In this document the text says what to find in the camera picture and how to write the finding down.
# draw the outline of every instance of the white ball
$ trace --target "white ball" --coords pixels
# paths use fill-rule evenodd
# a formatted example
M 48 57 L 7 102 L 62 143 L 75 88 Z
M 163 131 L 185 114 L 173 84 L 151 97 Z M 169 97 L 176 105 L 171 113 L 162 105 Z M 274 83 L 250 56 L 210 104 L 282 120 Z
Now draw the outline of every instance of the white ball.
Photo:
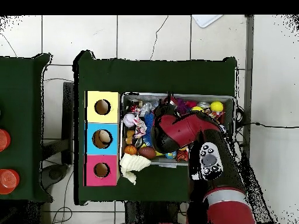
M 124 125 L 126 127 L 134 126 L 133 119 L 135 119 L 135 115 L 133 113 L 127 113 L 123 118 Z

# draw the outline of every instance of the yellow ball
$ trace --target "yellow ball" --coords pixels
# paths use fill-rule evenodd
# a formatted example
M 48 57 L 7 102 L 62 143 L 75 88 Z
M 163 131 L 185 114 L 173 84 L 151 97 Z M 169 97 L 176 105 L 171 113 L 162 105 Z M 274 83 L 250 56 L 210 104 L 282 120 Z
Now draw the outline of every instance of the yellow ball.
M 223 104 L 220 101 L 214 101 L 211 103 L 212 111 L 223 111 Z
M 199 106 L 192 107 L 191 111 L 203 111 L 203 109 Z

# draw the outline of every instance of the red ball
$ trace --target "red ball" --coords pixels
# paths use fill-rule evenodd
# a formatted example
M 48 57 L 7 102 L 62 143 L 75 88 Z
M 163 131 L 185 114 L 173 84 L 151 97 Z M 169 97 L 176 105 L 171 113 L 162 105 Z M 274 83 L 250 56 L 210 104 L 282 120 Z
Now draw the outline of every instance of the red ball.
M 153 159 L 156 157 L 156 151 L 152 147 L 143 147 L 139 149 L 139 155 L 147 158 L 147 159 Z

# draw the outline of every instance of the red cup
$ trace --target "red cup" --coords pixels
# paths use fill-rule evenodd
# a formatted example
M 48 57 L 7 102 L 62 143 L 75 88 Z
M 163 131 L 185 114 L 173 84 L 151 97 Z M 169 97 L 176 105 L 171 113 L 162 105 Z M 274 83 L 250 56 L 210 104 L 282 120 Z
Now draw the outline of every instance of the red cup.
M 20 177 L 12 169 L 0 169 L 0 194 L 11 193 L 19 184 Z
M 11 136 L 4 129 L 0 129 L 0 152 L 11 144 Z

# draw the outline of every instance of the blue toy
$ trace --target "blue toy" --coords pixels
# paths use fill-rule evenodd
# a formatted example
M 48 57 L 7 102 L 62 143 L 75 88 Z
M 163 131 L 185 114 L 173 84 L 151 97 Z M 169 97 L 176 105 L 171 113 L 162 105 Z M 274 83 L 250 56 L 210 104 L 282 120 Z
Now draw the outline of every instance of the blue toy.
M 144 123 L 147 126 L 147 130 L 145 131 L 145 135 L 142 137 L 143 142 L 148 147 L 152 147 L 152 140 L 151 140 L 151 128 L 154 122 L 154 115 L 152 113 L 146 113 L 144 116 Z

